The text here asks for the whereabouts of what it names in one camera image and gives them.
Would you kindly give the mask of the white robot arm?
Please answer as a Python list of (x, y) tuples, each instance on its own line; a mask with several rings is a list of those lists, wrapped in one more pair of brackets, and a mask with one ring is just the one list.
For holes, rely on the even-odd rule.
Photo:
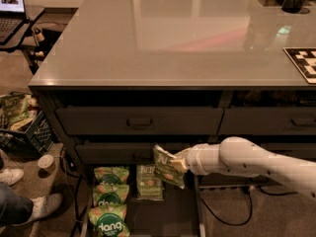
[(316, 198), (316, 163), (268, 151), (242, 137), (228, 137), (219, 144), (197, 144), (171, 160), (180, 172), (231, 176), (265, 176), (294, 192)]

